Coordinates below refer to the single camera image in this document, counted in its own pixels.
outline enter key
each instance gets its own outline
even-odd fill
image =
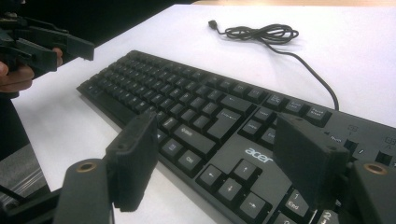
[[[241,116],[224,108],[216,115],[216,119],[216,122],[207,130],[207,133],[218,142],[224,143],[234,131],[234,128],[236,128],[235,124],[239,122]]]

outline white table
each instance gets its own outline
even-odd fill
[[[37,80],[14,104],[51,189],[65,170],[102,158],[120,132],[76,87],[132,49],[238,78],[319,105],[329,93],[288,56],[262,44],[229,41],[211,30],[288,24],[298,38],[279,49],[305,59],[333,88],[340,110],[396,127],[396,7],[173,6]],[[116,212],[117,223],[227,223],[222,215],[158,164],[139,209]]]

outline black keyboard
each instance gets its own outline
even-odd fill
[[[160,161],[233,223],[338,223],[336,209],[310,211],[274,163],[279,113],[318,127],[352,160],[396,167],[394,128],[135,50],[78,90],[121,128],[157,112]]]

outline hand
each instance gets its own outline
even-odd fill
[[[58,67],[63,64],[62,51],[54,48],[56,52]],[[26,64],[20,64],[16,71],[8,73],[8,66],[0,62],[0,91],[15,92],[23,91],[32,86],[32,79],[35,76],[32,68]]]
[[[62,56],[64,55],[64,53],[62,52],[61,49],[58,49],[58,48],[53,48],[52,50],[56,52],[57,65],[59,67],[64,63],[64,60],[62,59]]]

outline black cable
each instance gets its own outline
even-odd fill
[[[19,203],[25,199],[21,195],[15,193],[14,191],[12,191],[10,189],[7,189],[6,187],[3,187],[2,185],[0,185],[0,192],[6,194],[8,197],[15,199]]]
[[[335,95],[332,88],[312,69],[308,63],[306,63],[300,56],[274,49],[271,45],[282,45],[290,42],[293,38],[299,35],[298,31],[293,30],[288,25],[281,24],[272,24],[261,29],[251,29],[246,26],[238,26],[234,28],[228,28],[221,33],[218,28],[218,24],[215,21],[209,22],[210,28],[218,31],[219,35],[227,35],[231,39],[239,39],[239,40],[249,40],[254,39],[262,42],[265,46],[267,46],[270,50],[278,54],[289,55],[295,59],[297,59],[300,63],[305,66],[305,68],[322,84],[326,90],[329,92],[332,100],[334,101],[334,109],[339,110],[339,104],[337,100],[337,96]]]

